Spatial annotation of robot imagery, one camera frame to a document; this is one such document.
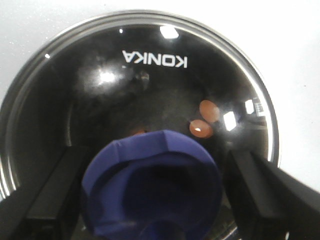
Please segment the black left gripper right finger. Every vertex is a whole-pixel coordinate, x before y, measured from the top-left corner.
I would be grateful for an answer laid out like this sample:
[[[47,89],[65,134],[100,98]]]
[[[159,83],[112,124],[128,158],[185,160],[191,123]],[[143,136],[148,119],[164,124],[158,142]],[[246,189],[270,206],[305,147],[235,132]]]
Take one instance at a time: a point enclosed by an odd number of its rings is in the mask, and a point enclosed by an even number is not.
[[[224,188],[241,239],[320,238],[320,194],[259,155],[230,151]]]

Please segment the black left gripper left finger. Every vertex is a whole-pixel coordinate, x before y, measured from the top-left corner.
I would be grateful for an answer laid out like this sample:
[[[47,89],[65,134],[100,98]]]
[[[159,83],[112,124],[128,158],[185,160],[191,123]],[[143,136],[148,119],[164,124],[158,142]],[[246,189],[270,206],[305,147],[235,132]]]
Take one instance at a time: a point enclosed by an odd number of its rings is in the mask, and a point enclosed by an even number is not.
[[[88,149],[71,146],[41,188],[22,189],[0,204],[2,240],[70,240],[79,217],[81,180]]]

